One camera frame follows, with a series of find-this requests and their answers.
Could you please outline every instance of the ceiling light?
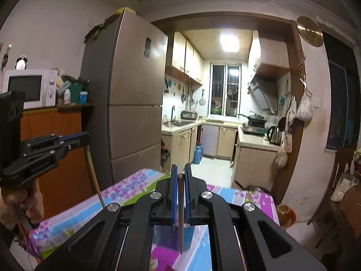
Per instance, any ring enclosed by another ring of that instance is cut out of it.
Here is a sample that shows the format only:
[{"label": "ceiling light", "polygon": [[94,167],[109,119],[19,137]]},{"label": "ceiling light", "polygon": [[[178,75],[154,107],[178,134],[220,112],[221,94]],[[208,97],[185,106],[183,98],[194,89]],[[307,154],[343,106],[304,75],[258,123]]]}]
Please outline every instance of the ceiling light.
[{"label": "ceiling light", "polygon": [[239,71],[238,71],[238,69],[230,69],[229,74],[232,75],[232,76],[238,76]]},{"label": "ceiling light", "polygon": [[225,52],[238,52],[239,40],[236,36],[221,35],[221,45]]}]

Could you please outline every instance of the metal knob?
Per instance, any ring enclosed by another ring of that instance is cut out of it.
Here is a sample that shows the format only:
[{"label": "metal knob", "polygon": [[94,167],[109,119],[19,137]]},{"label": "metal knob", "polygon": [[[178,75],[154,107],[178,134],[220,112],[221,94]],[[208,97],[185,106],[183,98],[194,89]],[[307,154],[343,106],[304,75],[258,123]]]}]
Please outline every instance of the metal knob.
[{"label": "metal knob", "polygon": [[243,208],[248,212],[252,212],[256,206],[253,203],[246,203],[243,205]]},{"label": "metal knob", "polygon": [[119,209],[119,205],[115,203],[111,203],[107,206],[109,212],[115,212]]},{"label": "metal knob", "polygon": [[202,198],[205,199],[210,199],[211,197],[213,197],[213,193],[209,192],[209,191],[205,191],[203,193],[201,193]]},{"label": "metal knob", "polygon": [[150,193],[150,197],[153,200],[158,200],[158,199],[160,199],[161,196],[162,196],[162,194],[160,192],[151,192]]}]

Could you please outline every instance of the refrigerator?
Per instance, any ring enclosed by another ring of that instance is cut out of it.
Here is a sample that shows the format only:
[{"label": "refrigerator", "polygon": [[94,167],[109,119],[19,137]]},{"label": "refrigerator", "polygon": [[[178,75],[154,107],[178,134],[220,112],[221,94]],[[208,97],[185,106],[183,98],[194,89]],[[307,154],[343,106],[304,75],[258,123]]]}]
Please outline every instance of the refrigerator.
[{"label": "refrigerator", "polygon": [[167,42],[129,11],[86,42],[81,76],[95,104],[86,131],[101,190],[140,169],[160,170]]}]

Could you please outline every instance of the microwave oven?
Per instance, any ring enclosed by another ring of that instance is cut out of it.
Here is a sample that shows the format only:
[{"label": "microwave oven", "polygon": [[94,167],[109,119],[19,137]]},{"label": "microwave oven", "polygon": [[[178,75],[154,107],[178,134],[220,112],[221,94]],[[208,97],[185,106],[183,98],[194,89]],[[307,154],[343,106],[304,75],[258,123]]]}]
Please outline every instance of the microwave oven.
[{"label": "microwave oven", "polygon": [[25,92],[24,109],[55,106],[57,70],[7,70],[2,92]]}]

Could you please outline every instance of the hand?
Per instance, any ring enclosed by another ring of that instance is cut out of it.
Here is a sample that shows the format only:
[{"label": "hand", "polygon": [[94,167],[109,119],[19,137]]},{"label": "hand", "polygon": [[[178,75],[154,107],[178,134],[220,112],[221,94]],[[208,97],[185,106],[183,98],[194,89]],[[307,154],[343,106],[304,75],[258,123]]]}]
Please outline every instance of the hand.
[{"label": "hand", "polygon": [[31,192],[25,189],[10,190],[1,188],[0,191],[0,222],[9,230],[20,223],[14,204],[24,203],[25,214],[32,223],[44,219],[43,195],[39,190],[39,180],[34,179],[30,184]]}]

